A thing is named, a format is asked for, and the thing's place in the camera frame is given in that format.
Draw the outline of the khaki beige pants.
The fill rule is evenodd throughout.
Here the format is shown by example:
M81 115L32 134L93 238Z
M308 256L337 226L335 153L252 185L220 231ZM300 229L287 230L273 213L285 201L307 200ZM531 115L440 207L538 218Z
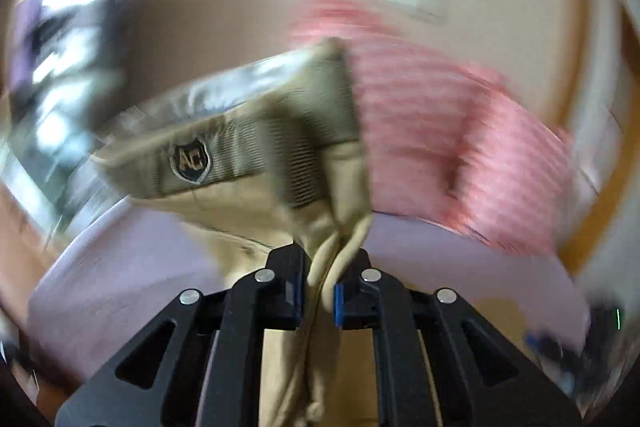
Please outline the khaki beige pants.
M309 260L303 321L265 339L264 426L319 426L335 392L342 335L334 287L366 239L366 149L344 43L324 39L129 109L93 155L106 181L173 213L204 239L224 280L271 249Z

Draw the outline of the lavender bed sheet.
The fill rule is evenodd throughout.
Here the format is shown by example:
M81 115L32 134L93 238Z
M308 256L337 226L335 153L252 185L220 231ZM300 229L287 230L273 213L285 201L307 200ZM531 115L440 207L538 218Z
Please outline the lavender bed sheet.
M561 261L521 257L420 220L378 213L372 265L424 293L450 287L514 345L547 332L584 344L588 306ZM80 381L186 288L224 289L222 272L177 218L122 200L70 243L32 293L32 350Z

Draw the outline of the pink striped blanket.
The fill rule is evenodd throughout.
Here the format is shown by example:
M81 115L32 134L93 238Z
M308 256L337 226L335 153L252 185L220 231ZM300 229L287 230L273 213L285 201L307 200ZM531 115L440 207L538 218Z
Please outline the pink striped blanket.
M498 72L411 42L355 0L308 0L290 38L346 48L374 210L520 255L552 255L570 137L512 98Z

